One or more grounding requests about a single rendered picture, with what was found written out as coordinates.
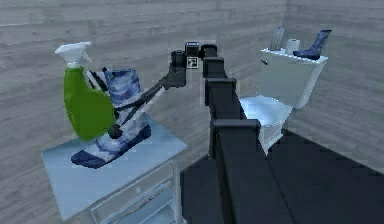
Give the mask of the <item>dark blue boot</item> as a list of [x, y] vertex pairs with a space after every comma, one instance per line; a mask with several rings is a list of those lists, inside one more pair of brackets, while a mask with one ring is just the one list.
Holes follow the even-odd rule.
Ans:
[[318, 60], [330, 33], [331, 30], [321, 30], [309, 49], [294, 51], [293, 55], [310, 60]]

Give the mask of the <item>white toilet paper roll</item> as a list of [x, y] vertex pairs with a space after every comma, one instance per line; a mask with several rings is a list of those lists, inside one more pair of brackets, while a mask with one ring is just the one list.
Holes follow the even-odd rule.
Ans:
[[300, 41], [298, 39], [288, 39], [286, 44], [286, 53], [292, 55], [294, 51], [297, 51], [300, 46]]

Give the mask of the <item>white side table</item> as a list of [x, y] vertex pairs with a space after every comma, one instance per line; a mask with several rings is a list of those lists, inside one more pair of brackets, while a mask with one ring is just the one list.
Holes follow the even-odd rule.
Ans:
[[151, 137], [98, 168], [71, 163], [74, 139], [41, 153], [63, 224], [187, 224], [179, 156], [187, 145], [153, 119]]

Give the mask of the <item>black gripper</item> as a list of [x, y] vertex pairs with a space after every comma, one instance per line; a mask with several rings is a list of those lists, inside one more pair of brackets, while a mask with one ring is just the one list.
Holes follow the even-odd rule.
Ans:
[[132, 102], [128, 102], [122, 106], [114, 109], [114, 112], [119, 116], [120, 112], [129, 109], [129, 113], [123, 116], [122, 121], [113, 124], [109, 130], [108, 135], [112, 139], [118, 139], [123, 135], [122, 127], [133, 118], [140, 108], [149, 103], [156, 96], [159, 96], [162, 90], [167, 90], [168, 87], [180, 88], [186, 85], [186, 54], [183, 50], [176, 50], [171, 52], [171, 63], [167, 76], [161, 78], [149, 90], [140, 94], [138, 98]]

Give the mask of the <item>blue white patterned boot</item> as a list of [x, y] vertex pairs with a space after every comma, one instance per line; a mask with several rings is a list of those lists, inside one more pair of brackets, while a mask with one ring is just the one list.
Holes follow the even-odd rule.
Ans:
[[137, 72], [132, 69], [103, 69], [104, 82], [114, 106], [115, 123], [71, 157], [71, 162], [98, 169], [119, 158], [151, 136]]

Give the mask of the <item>green spray bottle white nozzle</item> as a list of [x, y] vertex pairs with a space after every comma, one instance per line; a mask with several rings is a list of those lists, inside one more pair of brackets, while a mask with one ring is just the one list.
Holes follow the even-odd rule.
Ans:
[[110, 97], [101, 89], [87, 84], [87, 70], [80, 63], [89, 60], [86, 49], [90, 42], [64, 44], [55, 53], [64, 58], [64, 106], [76, 135], [85, 141], [103, 135], [115, 122]]

